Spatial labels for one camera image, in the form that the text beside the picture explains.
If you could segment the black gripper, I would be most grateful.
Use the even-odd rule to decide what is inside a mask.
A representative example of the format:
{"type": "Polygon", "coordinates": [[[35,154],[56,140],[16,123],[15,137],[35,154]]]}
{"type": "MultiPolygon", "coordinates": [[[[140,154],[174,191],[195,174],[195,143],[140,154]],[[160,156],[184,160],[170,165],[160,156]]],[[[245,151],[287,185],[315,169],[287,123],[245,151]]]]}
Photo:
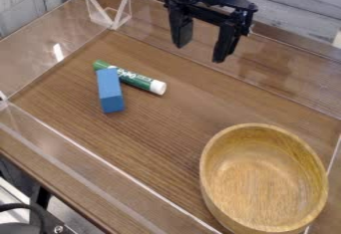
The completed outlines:
{"type": "MultiPolygon", "coordinates": [[[[206,7],[229,7],[234,13],[241,15],[241,34],[247,35],[253,15],[258,7],[247,0],[179,0],[182,3],[191,5],[199,3],[206,7]]],[[[187,12],[179,6],[170,6],[170,33],[172,43],[182,48],[191,40],[192,36],[192,19],[187,12]]],[[[239,40],[238,27],[233,23],[223,23],[219,26],[218,40],[212,50],[212,61],[222,63],[227,55],[234,52],[239,40]]]]}

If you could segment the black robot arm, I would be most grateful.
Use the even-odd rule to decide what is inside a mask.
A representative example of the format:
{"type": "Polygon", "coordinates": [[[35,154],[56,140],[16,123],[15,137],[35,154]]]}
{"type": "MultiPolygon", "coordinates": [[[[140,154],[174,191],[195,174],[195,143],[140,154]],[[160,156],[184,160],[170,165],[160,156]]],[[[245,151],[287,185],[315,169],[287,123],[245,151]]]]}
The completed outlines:
{"type": "Polygon", "coordinates": [[[239,38],[247,36],[258,7],[247,0],[164,0],[168,9],[170,34],[180,49],[192,38],[192,20],[219,28],[211,61],[222,63],[233,54],[239,38]]]}

